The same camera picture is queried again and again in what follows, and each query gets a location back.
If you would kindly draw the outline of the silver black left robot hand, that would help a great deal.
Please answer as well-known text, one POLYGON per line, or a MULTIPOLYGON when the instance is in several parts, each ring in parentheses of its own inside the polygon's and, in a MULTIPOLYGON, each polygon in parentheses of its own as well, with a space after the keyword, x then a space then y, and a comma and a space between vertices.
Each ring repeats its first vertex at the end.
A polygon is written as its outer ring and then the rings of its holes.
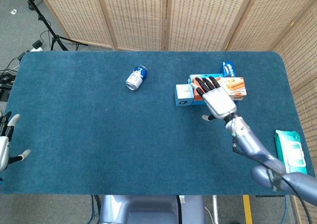
POLYGON ((11 119, 12 112, 5 115, 0 114, 0 171, 3 172, 8 165, 22 161, 31 153, 30 149, 25 150, 22 154, 17 156, 10 156, 10 143, 13 132, 20 114, 15 114, 11 119))

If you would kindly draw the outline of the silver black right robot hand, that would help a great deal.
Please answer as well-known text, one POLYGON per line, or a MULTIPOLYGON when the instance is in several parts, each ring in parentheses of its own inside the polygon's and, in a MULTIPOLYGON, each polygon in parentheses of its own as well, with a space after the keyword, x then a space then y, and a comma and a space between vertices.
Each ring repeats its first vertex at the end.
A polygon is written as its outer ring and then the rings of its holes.
POLYGON ((192 82, 191 87, 205 101, 211 112, 211 115, 202 115, 203 120, 229 120, 236 114, 236 104, 214 77, 209 76, 208 79, 195 77, 194 79, 198 85, 192 82))

